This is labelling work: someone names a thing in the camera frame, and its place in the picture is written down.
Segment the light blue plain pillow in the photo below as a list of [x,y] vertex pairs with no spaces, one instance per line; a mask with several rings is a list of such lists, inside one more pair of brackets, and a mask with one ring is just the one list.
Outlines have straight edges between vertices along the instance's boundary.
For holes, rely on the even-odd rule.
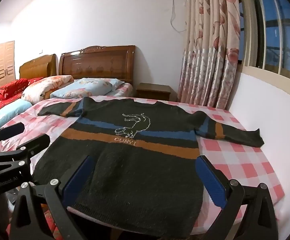
[[0,109],[0,128],[17,115],[32,107],[26,100],[18,99]]

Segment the window with cream bars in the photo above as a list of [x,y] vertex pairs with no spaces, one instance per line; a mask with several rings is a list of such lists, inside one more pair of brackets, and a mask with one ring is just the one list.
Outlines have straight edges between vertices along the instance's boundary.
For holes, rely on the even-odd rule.
[[288,0],[239,0],[243,66],[290,79],[290,3]]

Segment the light wooden headboard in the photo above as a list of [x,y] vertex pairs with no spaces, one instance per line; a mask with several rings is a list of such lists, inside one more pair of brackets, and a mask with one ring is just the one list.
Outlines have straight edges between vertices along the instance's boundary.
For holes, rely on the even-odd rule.
[[55,76],[57,74],[56,64],[56,54],[32,59],[20,66],[20,78],[33,79],[35,77]]

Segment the cream floral pillow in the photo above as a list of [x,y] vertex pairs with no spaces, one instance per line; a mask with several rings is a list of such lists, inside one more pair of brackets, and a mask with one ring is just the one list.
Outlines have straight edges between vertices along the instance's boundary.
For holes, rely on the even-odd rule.
[[73,83],[74,78],[71,75],[57,75],[45,77],[29,85],[22,93],[22,100],[31,104],[50,98],[50,94],[60,88]]

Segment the light blue floral pillow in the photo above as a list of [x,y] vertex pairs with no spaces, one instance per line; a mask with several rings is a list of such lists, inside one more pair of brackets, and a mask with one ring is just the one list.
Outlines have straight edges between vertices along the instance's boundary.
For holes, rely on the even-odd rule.
[[115,91],[124,81],[107,78],[82,78],[50,94],[50,98],[77,99],[106,95]]

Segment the pink floral curtain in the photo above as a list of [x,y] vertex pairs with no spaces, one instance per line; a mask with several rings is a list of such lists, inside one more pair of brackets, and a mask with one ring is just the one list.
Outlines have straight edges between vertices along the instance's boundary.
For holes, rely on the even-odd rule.
[[240,43],[239,0],[186,0],[179,102],[224,109]]

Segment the dark striped knit sweater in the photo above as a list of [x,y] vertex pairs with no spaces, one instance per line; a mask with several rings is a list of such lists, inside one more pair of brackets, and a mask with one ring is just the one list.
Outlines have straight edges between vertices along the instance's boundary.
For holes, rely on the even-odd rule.
[[85,97],[44,107],[41,116],[75,117],[38,161],[38,184],[61,178],[83,156],[95,163],[70,207],[106,224],[154,236],[185,238],[203,201],[195,170],[197,137],[252,147],[260,132],[219,123],[206,113],[132,99]]

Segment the brown wooden nightstand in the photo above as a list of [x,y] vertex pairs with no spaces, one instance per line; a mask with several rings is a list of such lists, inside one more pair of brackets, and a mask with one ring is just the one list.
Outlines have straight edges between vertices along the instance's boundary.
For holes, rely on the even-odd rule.
[[169,101],[171,88],[167,85],[140,83],[136,87],[138,98]]

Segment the dark wooden headboard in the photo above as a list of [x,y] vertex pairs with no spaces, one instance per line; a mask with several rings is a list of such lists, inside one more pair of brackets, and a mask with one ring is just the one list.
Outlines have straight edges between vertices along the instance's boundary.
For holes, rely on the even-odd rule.
[[136,46],[90,46],[61,54],[58,72],[83,77],[112,78],[133,84]]

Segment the red folded quilt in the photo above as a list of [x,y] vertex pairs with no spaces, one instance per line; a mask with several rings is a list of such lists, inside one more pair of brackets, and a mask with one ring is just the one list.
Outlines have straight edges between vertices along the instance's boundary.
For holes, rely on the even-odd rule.
[[29,79],[20,78],[0,87],[0,101],[11,98],[20,98],[23,91],[29,86]]

